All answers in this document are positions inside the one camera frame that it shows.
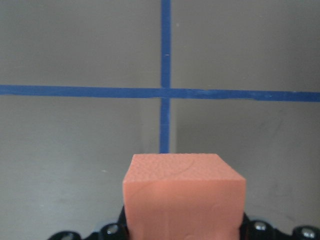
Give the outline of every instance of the foam block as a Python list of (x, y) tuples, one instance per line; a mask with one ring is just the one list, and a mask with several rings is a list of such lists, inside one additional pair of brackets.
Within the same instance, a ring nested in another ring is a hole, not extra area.
[(216, 154), (135, 154), (123, 180), (130, 240), (239, 240), (245, 194)]

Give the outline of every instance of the gray wall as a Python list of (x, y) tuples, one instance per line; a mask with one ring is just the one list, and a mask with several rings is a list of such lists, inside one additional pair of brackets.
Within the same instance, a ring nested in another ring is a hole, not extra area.
[[(317, 1), (172, 1), (172, 86), (320, 92)], [(0, 84), (160, 86), (160, 1), (0, 2)], [(88, 235), (117, 217), (159, 99), (0, 97), (0, 239)], [(320, 105), (172, 100), (172, 152), (217, 153), (246, 211), (320, 226)]]

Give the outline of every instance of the horizontal blue tape line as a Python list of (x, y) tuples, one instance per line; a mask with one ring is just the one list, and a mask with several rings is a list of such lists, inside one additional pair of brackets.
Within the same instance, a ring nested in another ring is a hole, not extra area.
[(134, 99), (247, 99), (258, 101), (320, 102), (320, 92), (202, 90), (187, 88), (0, 85), (0, 95)]

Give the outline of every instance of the blue tape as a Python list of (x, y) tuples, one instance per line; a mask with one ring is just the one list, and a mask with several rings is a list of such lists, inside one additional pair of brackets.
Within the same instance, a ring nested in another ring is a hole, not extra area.
[(161, 0), (161, 87), (171, 87), (171, 1)]
[(0, 95), (125, 99), (239, 99), (257, 101), (320, 102), (320, 92), (220, 89), (202, 90), (185, 88), (0, 85)]
[[(171, 0), (161, 0), (161, 87), (171, 87)], [(161, 154), (170, 151), (170, 99), (162, 98), (160, 107)]]
[(161, 99), (160, 110), (160, 153), (170, 151), (170, 98)]

